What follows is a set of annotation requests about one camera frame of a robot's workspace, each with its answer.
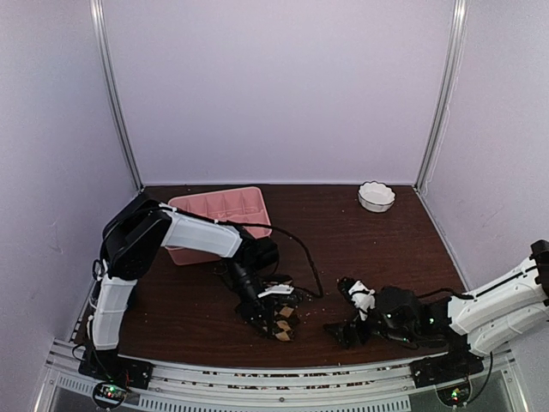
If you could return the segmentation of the brown checkered sock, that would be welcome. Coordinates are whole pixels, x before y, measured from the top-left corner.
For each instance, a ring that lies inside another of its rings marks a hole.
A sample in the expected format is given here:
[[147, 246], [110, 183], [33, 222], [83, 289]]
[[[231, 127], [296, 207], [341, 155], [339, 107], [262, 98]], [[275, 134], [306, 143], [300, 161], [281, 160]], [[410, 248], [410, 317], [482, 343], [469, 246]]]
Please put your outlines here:
[[[263, 285], [285, 283], [293, 285], [293, 279], [287, 275], [268, 276]], [[274, 310], [274, 339], [280, 342], [292, 342], [295, 339], [295, 329], [299, 325], [297, 306], [272, 305]]]

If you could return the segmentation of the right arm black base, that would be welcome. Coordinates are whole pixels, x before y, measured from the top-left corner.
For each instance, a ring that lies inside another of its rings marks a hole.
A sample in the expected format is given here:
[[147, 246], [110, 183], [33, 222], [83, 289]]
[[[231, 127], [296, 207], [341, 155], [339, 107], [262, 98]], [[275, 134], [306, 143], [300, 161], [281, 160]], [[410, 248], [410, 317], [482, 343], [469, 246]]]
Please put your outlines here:
[[415, 360], [409, 365], [417, 388], [464, 379], [484, 370], [483, 359], [470, 354], [444, 354]]

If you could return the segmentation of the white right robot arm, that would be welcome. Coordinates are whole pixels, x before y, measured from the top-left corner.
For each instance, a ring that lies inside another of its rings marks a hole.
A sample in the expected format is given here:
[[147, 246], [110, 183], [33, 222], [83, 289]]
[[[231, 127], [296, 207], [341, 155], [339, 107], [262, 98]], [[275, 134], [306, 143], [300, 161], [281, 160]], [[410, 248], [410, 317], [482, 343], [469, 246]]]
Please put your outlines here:
[[323, 328], [343, 348], [373, 336], [408, 348], [447, 348], [439, 369], [457, 379], [472, 366], [473, 355], [484, 357], [548, 319], [548, 243], [534, 242], [514, 269], [475, 290], [441, 288], [439, 300], [395, 286], [376, 291], [348, 277], [338, 289], [355, 313]]

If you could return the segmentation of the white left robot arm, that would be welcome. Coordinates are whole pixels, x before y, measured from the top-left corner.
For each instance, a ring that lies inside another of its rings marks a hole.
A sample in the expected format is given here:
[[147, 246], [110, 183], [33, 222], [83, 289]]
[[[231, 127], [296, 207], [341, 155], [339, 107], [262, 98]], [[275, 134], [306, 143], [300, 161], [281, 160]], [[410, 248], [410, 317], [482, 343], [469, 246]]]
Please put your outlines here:
[[118, 347], [130, 295], [161, 248], [201, 251], [224, 260], [243, 320], [267, 338], [293, 340], [299, 293], [287, 276], [263, 280], [257, 274], [278, 260], [271, 238], [257, 239], [245, 224], [194, 215], [141, 194], [105, 227], [100, 256], [93, 263], [94, 312], [87, 333], [96, 350], [88, 362], [103, 380], [123, 374], [122, 360], [109, 350]]

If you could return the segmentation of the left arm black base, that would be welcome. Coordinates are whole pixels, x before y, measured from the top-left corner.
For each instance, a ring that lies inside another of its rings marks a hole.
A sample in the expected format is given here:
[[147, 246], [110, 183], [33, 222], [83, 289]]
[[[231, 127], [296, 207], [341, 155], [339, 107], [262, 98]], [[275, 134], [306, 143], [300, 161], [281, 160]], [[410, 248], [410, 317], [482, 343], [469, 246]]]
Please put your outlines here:
[[118, 350], [98, 350], [86, 345], [78, 372], [84, 376], [116, 384], [123, 388], [146, 390], [154, 366], [144, 360], [120, 356]]

